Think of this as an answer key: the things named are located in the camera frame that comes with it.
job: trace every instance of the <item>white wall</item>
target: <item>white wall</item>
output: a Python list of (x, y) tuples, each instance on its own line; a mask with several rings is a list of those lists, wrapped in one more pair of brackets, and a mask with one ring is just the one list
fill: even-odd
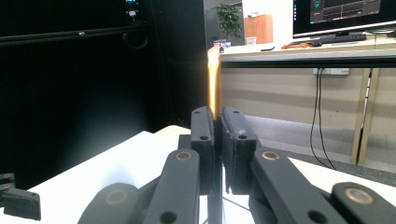
[(292, 4), (293, 0), (242, 0), (244, 18), (252, 12), (273, 15), (274, 43), (277, 47), (292, 40)]

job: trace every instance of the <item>wall socket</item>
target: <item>wall socket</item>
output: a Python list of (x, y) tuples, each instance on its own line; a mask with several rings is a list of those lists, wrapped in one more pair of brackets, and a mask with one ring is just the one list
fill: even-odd
[[(314, 68), (314, 75), (318, 73), (318, 69)], [(324, 68), (322, 75), (348, 75), (349, 68)]]

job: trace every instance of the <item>green plant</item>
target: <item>green plant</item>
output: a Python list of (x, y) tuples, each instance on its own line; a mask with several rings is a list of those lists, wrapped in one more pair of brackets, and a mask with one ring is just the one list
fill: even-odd
[(230, 5), (220, 4), (220, 6), (216, 7), (216, 11), (219, 16), (220, 31), (225, 37), (240, 37), (238, 32), (242, 29), (242, 25), (239, 23), (237, 9)]

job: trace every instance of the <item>computer monitor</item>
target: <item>computer monitor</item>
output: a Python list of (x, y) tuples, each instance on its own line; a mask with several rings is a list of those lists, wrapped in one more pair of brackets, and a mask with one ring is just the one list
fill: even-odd
[(396, 26), (396, 0), (293, 0), (293, 38)]

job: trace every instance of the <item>gray floor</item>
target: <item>gray floor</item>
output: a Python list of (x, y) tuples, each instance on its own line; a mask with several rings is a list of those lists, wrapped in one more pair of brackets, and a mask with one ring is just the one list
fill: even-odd
[[(284, 150), (287, 156), (301, 161), (320, 163), (310, 147), (311, 124), (246, 116), (255, 134), (266, 147)], [(396, 139), (384, 134), (371, 134), (363, 165), (351, 163), (354, 131), (322, 127), (323, 142), (328, 157), (338, 171), (396, 187)], [(318, 126), (313, 133), (313, 148), (319, 159), (325, 160)]]

